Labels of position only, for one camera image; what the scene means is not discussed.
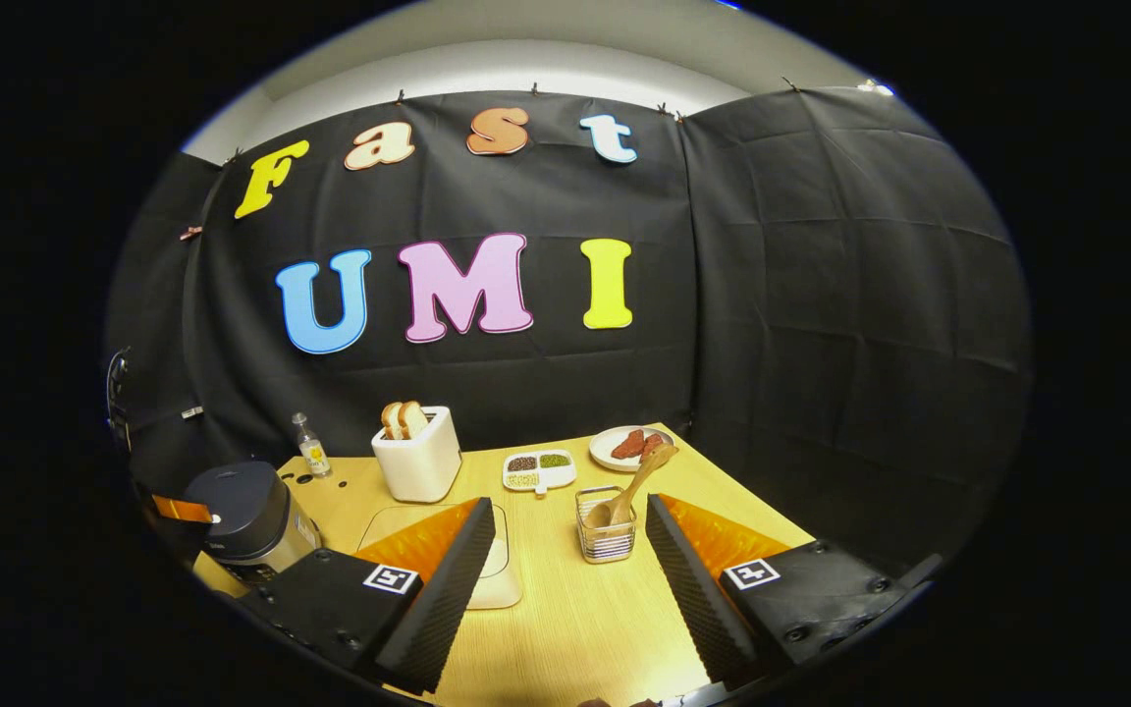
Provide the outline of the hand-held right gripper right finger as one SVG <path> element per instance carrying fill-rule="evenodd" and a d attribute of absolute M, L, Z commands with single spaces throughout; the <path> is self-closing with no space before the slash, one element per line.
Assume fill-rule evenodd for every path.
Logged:
<path fill-rule="evenodd" d="M 729 689 L 856 647 L 925 594 L 943 562 L 887 574 L 834 541 L 788 548 L 670 494 L 648 495 L 645 519 L 706 675 Z"/>

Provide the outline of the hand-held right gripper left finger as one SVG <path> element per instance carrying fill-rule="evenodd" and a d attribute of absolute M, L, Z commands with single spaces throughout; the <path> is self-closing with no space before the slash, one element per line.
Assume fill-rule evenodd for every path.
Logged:
<path fill-rule="evenodd" d="M 487 497 L 444 506 L 355 554 L 311 552 L 238 613 L 329 670 L 435 692 L 495 531 Z"/>

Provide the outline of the dark lidded silver rice cooker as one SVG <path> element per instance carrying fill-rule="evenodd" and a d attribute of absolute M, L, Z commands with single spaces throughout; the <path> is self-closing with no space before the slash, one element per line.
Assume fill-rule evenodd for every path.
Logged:
<path fill-rule="evenodd" d="M 245 585 L 269 581 L 323 548 L 318 524 L 269 462 L 202 471 L 183 498 L 201 503 L 214 517 L 202 551 Z"/>

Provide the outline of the metal wire chopstick holder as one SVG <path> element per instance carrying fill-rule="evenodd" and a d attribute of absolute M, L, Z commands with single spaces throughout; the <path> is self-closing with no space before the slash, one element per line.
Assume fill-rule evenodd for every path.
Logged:
<path fill-rule="evenodd" d="M 585 519 L 592 515 L 594 507 L 614 500 L 622 488 L 601 486 L 584 488 L 575 492 L 575 531 L 582 554 L 589 564 L 613 563 L 631 555 L 637 536 L 637 515 L 631 511 L 625 523 L 611 526 L 589 527 Z"/>

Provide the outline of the wooden spoon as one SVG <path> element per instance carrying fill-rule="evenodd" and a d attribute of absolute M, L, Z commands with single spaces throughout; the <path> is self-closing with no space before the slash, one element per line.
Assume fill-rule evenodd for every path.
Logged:
<path fill-rule="evenodd" d="M 642 486 L 647 478 L 651 477 L 651 474 L 656 469 L 663 468 L 666 464 L 673 459 L 679 452 L 679 448 L 674 446 L 661 446 L 655 449 L 641 463 L 640 468 L 637 469 L 634 478 L 629 483 L 628 488 L 619 492 L 619 495 L 611 498 L 611 500 L 603 501 L 593 507 L 592 511 L 582 519 L 582 526 L 588 529 L 602 529 L 615 526 L 622 526 L 625 523 L 632 520 L 632 503 L 634 500 L 634 494 L 638 489 Z"/>

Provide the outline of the white toaster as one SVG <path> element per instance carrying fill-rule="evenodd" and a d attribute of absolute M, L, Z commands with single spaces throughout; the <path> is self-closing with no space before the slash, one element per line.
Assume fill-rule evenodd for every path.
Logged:
<path fill-rule="evenodd" d="M 461 466 L 461 452 L 452 411 L 423 407 L 430 424 L 413 440 L 385 440 L 383 426 L 371 440 L 375 460 L 396 500 L 435 503 L 454 488 Z"/>

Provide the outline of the small glass bottle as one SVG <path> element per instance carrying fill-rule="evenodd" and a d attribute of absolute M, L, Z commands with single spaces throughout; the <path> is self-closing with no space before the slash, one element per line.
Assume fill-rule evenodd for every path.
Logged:
<path fill-rule="evenodd" d="M 314 477 L 329 477 L 333 474 L 331 462 L 319 437 L 309 426 L 305 413 L 302 411 L 293 413 L 292 423 L 296 426 L 296 446 L 308 465 L 308 473 Z"/>

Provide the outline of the white divided bean dish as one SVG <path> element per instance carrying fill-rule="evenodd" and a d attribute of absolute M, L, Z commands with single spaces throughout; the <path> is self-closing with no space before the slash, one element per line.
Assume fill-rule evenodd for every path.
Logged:
<path fill-rule="evenodd" d="M 516 452 L 503 462 L 500 478 L 503 488 L 511 491 L 530 491 L 543 497 L 549 489 L 566 488 L 573 483 L 577 478 L 577 465 L 575 457 L 566 449 Z"/>

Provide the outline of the white round plate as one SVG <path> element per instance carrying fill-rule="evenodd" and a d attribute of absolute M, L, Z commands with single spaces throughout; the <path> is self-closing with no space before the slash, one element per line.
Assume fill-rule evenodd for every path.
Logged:
<path fill-rule="evenodd" d="M 638 426 L 638 425 L 625 425 L 619 428 L 611 428 L 608 430 L 602 431 L 601 434 L 592 438 L 592 443 L 589 443 L 589 454 L 592 454 L 592 460 L 599 464 L 603 468 L 622 471 L 622 473 L 634 473 L 640 468 L 641 462 L 640 457 L 632 458 L 632 460 L 616 460 L 616 458 L 611 456 L 611 450 L 618 446 L 625 438 L 629 430 L 642 429 L 646 434 L 647 431 L 655 431 L 655 433 L 661 433 L 666 439 L 666 446 L 673 446 L 673 437 L 670 436 L 668 431 L 663 431 L 651 426 Z"/>

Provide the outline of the black backdrop cloth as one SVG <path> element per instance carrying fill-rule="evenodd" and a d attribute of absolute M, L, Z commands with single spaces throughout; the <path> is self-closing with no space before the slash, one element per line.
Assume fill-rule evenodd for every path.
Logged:
<path fill-rule="evenodd" d="M 200 236 L 180 242 L 187 227 Z M 661 422 L 889 572 L 951 558 L 1022 434 L 1031 316 L 979 181 L 901 100 L 777 92 L 677 121 L 426 95 L 180 153 L 126 240 L 131 469 L 365 457 L 395 400 L 477 451 Z M 181 411 L 202 406 L 182 419 Z"/>

